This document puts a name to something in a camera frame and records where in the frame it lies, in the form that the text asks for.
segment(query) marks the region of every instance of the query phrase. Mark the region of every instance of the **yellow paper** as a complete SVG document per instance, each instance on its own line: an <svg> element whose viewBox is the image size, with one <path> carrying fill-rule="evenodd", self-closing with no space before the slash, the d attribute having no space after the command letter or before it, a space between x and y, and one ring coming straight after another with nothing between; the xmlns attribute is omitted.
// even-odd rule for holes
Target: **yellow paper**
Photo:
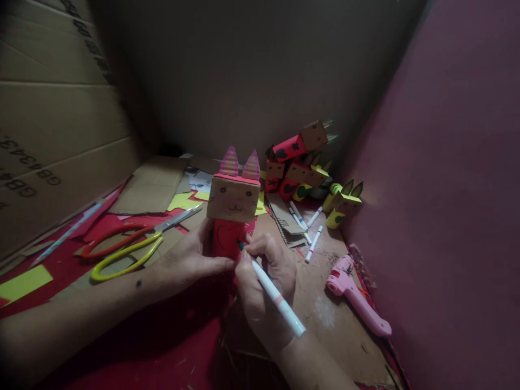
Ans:
<svg viewBox="0 0 520 390"><path fill-rule="evenodd" d="M256 209L261 210L265 209L264 207L264 191L260 191L260 194L258 195L258 203L256 204Z"/></svg>
<svg viewBox="0 0 520 390"><path fill-rule="evenodd" d="M183 210L189 210L191 209L192 207L195 207L195 206L199 206L201 205L202 203L204 202L199 202L199 201L196 201L196 200L190 200L188 199L187 201L185 201L182 205L181 205L181 209Z"/></svg>
<svg viewBox="0 0 520 390"><path fill-rule="evenodd" d="M198 191L198 192L195 194L195 197L196 197L197 199L210 200L210 195L209 195L207 192Z"/></svg>
<svg viewBox="0 0 520 390"><path fill-rule="evenodd" d="M53 277L40 264L33 269L11 279L8 282L0 284L0 297L9 300L10 303L19 300L21 297L39 289L44 284L53 280Z"/></svg>
<svg viewBox="0 0 520 390"><path fill-rule="evenodd" d="M193 195L193 192L187 192L182 194L177 194L173 197L170 205L168 206L168 211L172 211L173 209L183 209L183 206L187 203L188 198Z"/></svg>

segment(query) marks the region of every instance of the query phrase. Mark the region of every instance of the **glue gun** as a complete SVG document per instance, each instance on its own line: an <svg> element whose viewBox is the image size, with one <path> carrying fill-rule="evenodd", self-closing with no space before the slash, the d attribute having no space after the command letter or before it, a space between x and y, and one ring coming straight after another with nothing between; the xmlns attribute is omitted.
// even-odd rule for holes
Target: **glue gun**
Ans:
<svg viewBox="0 0 520 390"><path fill-rule="evenodd" d="M327 278L327 287L334 295L340 296L344 294L366 326L376 336L390 336L392 334L390 324L383 320L361 295L354 278L352 278L353 271L354 262L352 258L348 255L341 257L330 271L330 275Z"/></svg>

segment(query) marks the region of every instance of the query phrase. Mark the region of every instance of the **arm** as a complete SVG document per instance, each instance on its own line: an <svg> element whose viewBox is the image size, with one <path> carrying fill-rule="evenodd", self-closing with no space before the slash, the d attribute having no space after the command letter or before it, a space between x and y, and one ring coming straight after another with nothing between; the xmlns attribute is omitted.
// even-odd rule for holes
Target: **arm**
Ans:
<svg viewBox="0 0 520 390"><path fill-rule="evenodd" d="M147 269L123 275L0 322L2 368L31 386L129 315L175 295L197 279L235 267L203 256L212 228L206 220Z"/></svg>
<svg viewBox="0 0 520 390"><path fill-rule="evenodd" d="M313 334L307 331L300 339L293 336L258 282L250 255L263 257L273 283L285 300L292 304L296 286L293 254L285 245L265 235L245 247L236 269L248 324L279 366L290 387L357 389Z"/></svg>

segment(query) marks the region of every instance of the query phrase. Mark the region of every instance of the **yellow scissors handle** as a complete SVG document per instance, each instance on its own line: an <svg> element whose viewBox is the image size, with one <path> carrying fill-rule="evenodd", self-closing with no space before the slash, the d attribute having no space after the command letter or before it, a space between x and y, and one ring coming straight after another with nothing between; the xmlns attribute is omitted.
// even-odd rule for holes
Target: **yellow scissors handle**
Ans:
<svg viewBox="0 0 520 390"><path fill-rule="evenodd" d="M148 261L148 259L153 255L153 253L155 252L157 247L161 244L161 242L163 242L163 238L161 236L162 236L162 232L160 232L160 231L156 232L152 237L147 238L146 240L143 240L141 242L138 242L137 244L134 244L132 246L129 246L128 248L125 248L119 252L116 252L111 256L108 256L105 260L103 260L102 262L100 262L98 265L96 265L94 267L94 269L92 270L92 274L90 276L91 279L96 282L105 282L107 280L110 280L115 277L118 277L118 276L121 276L124 274L128 274L129 272L134 271L136 268L138 268L141 265L143 265L144 263L146 263ZM126 257L127 255L129 255L133 251L136 251L137 249L141 249L147 245L150 245L153 242L154 242L154 244L152 245L150 250L148 252L146 252L146 254L141 259L139 259L139 261L137 261L135 264L132 264L128 268L123 269L123 271L116 272L115 274L100 275L100 272L103 268L109 266L112 263L115 263L117 260L120 260L120 259Z"/></svg>

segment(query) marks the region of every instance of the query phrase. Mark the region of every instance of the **scissors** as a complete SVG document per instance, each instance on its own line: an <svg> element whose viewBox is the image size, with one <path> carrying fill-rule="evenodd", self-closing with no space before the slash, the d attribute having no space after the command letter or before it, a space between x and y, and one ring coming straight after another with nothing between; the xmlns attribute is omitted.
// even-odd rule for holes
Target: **scissors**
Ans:
<svg viewBox="0 0 520 390"><path fill-rule="evenodd" d="M148 225L144 225L144 224L129 224L129 225L118 226L117 228L110 230L110 232L108 232L104 236L102 236L94 241L91 241L81 251L80 256L83 259L97 260L97 259L100 259L107 255L110 255L113 252L115 252L115 253L108 256L106 259L104 259L102 262L100 262L98 265L96 265L94 267L94 269L92 270L92 274L90 277L92 278L92 280L95 280L96 282L104 282L109 279L113 279L118 276L121 276L121 275L134 271L136 268L138 268L141 265L143 265L144 263L146 263L148 261L148 259L153 255L153 253L155 252L157 247L161 244L161 242L163 242L162 235L165 230L171 228L172 226L178 224L179 222L184 221L186 218L198 213L201 209L202 208L200 207L200 205L192 207L191 209L186 210L186 211L182 212L181 214L179 214L173 218L170 218L157 226L148 226ZM100 251L100 252L92 254L92 255L90 254L90 252L96 246L98 246L100 243L102 243L107 238L109 238L115 234L118 234L118 233L123 233L126 231L132 231L132 230L137 230L137 232L133 233L128 238L126 238L122 241L119 241L117 244L111 246L108 249L105 249L103 251ZM140 241L127 248L124 248L129 243L134 242L135 240L139 239L140 237L145 236L146 233L151 233L151 232L155 232L155 234L152 235L150 238L146 238L143 241ZM150 250L148 250L148 252L146 252L146 254L141 259L139 259L135 264L132 264L128 268L123 269L123 271L116 272L115 274L100 275L101 270L104 269L105 267L107 267L108 265L110 265L110 264L124 258L128 254L130 254L138 249L144 248L145 246L150 245L152 243L153 243L153 245L150 248Z"/></svg>

